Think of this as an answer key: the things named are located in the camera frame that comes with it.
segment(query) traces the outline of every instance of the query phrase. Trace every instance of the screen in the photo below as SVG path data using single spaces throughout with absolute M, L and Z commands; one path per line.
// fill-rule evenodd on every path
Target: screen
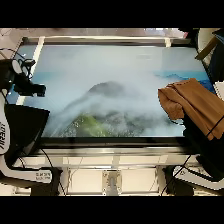
M 46 94 L 26 97 L 24 105 L 50 111 L 43 137 L 183 136 L 158 89 L 196 78 L 214 91 L 196 55 L 185 47 L 44 45 L 32 81 L 46 85 Z

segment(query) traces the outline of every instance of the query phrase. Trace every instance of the landscape image on screen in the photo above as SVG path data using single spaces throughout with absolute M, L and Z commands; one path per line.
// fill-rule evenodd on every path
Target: landscape image on screen
M 196 54 L 184 47 L 45 45 L 32 79 L 46 85 L 45 97 L 26 97 L 24 105 L 50 111 L 43 137 L 183 136 L 158 89 L 196 78 L 214 92 Z

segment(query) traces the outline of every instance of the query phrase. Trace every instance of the metal bracket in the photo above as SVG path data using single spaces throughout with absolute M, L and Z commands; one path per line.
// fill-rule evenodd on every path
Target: metal bracket
M 103 171 L 102 192 L 104 196 L 119 196 L 122 193 L 122 179 L 120 170 Z

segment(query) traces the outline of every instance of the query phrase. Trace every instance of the folded cloth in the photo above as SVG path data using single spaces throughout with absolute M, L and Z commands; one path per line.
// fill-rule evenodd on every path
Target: folded cloth
M 169 84 L 158 90 L 158 96 L 162 108 L 171 120 L 184 118 L 186 113 L 204 135 L 224 115 L 224 101 L 194 78 Z M 224 119 L 209 134 L 208 139 L 220 139 L 223 132 Z

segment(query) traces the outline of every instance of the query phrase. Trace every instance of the brown towel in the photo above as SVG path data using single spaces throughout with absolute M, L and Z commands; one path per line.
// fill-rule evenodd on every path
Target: brown towel
M 171 120 L 184 117 L 184 112 L 207 135 L 224 115 L 224 101 L 204 88 L 196 79 L 176 82 L 158 90 L 160 104 Z M 224 119 L 208 136 L 220 139 L 224 132 Z

